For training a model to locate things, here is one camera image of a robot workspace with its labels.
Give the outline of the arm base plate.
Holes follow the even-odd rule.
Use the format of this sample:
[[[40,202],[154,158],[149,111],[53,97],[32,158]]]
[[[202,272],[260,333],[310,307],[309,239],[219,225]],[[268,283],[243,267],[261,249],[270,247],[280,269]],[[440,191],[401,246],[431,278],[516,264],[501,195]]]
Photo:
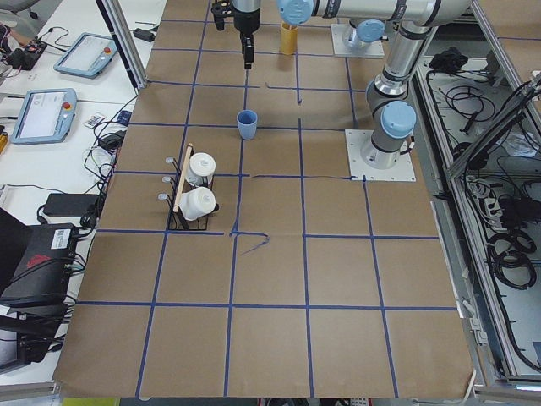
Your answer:
[[[372,130],[346,129],[350,178],[357,181],[415,182],[407,142],[399,151],[383,152],[372,144]]]
[[[385,24],[377,19],[367,19],[356,27],[350,24],[332,24],[331,39],[334,55],[344,58],[383,58],[381,38]]]

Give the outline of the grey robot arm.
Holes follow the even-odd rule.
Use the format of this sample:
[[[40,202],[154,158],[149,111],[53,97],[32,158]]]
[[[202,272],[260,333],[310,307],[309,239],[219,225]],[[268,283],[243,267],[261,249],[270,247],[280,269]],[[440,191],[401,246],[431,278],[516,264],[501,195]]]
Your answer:
[[[417,121],[405,101],[408,84],[439,26],[449,24],[471,5],[469,1],[277,1],[283,22],[301,25],[312,17],[376,19],[399,24],[380,74],[366,90],[374,131],[360,154],[375,169],[394,167],[400,149]]]
[[[379,19],[350,19],[342,35],[342,42],[349,52],[360,52],[379,41],[385,32],[385,23]]]

